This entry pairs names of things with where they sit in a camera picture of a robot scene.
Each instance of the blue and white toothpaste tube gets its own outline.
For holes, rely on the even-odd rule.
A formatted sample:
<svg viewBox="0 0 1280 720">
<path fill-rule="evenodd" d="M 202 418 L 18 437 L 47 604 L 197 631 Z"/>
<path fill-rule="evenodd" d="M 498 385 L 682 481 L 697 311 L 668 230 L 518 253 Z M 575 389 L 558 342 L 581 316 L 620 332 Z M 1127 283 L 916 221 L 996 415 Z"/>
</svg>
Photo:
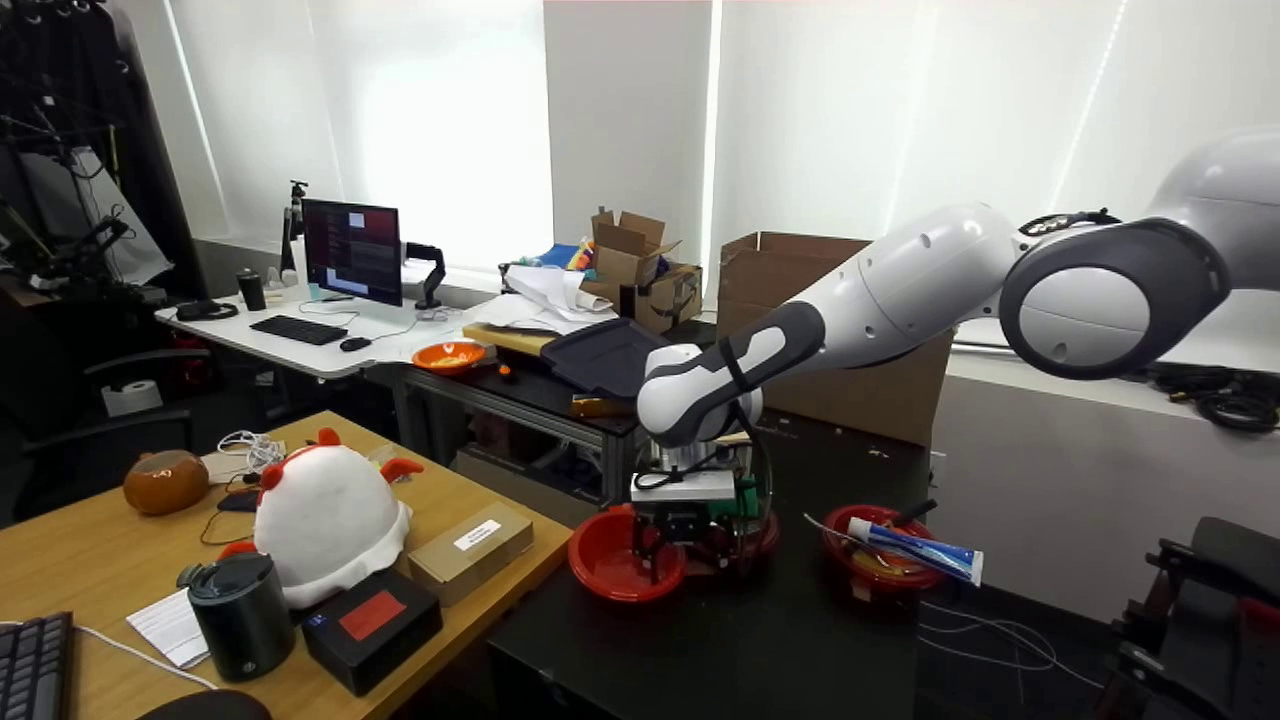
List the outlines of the blue and white toothpaste tube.
<svg viewBox="0 0 1280 720">
<path fill-rule="evenodd" d="M 980 550 L 895 533 L 861 518 L 849 519 L 849 534 L 872 547 L 905 555 L 927 568 L 973 583 L 974 587 L 982 585 Z"/>
</svg>

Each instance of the white label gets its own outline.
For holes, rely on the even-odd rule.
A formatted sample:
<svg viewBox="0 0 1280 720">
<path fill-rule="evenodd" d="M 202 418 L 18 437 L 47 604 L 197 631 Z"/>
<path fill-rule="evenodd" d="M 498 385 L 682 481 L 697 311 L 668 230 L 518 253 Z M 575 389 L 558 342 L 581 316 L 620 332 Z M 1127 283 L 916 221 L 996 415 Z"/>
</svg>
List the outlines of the white label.
<svg viewBox="0 0 1280 720">
<path fill-rule="evenodd" d="M 497 533 L 498 528 L 500 528 L 500 527 L 502 525 L 499 525 L 497 523 L 497 520 L 485 520 L 484 523 L 480 523 L 479 525 L 476 525 L 476 528 L 474 530 L 471 530 L 470 533 L 467 533 L 467 534 L 462 536 L 461 538 L 453 541 L 453 547 L 461 550 L 462 552 L 466 552 L 466 551 L 471 550 L 472 547 L 475 547 L 476 543 L 479 543 L 484 538 L 486 538 L 486 537 Z"/>
</svg>

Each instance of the computer monitor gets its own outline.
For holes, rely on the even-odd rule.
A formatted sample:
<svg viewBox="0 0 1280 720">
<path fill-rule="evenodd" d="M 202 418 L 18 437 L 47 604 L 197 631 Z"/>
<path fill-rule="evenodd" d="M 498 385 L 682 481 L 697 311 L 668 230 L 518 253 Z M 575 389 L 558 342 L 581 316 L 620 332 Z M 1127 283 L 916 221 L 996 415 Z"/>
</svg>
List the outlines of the computer monitor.
<svg viewBox="0 0 1280 720">
<path fill-rule="evenodd" d="M 399 213 L 394 208 L 302 200 L 307 282 L 402 305 Z"/>
</svg>

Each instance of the white plush toy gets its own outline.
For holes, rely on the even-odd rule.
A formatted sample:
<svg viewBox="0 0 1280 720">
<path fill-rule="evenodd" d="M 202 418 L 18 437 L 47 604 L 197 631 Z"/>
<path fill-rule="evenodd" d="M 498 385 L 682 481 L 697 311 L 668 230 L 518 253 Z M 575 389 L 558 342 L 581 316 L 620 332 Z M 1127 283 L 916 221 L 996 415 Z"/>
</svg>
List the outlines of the white plush toy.
<svg viewBox="0 0 1280 720">
<path fill-rule="evenodd" d="M 412 511 L 388 484 L 422 471 L 403 457 L 379 471 L 329 428 L 317 439 L 262 471 L 253 542 L 223 552 L 270 555 L 292 609 L 310 607 L 396 562 Z"/>
</svg>

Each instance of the black keyboard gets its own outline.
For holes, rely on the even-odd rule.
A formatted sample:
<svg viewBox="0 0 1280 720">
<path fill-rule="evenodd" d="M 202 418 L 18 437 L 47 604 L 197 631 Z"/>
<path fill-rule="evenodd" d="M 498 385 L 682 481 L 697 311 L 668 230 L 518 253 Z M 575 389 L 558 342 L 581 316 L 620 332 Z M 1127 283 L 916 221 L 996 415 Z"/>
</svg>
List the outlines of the black keyboard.
<svg viewBox="0 0 1280 720">
<path fill-rule="evenodd" d="M 325 345 L 347 334 L 347 328 L 321 325 L 320 323 L 300 320 L 288 315 L 275 315 L 274 318 L 253 323 L 250 328 L 300 342 L 310 342 L 311 345 Z"/>
<path fill-rule="evenodd" d="M 74 632 L 70 612 L 0 625 L 0 719 L 67 717 Z"/>
</svg>

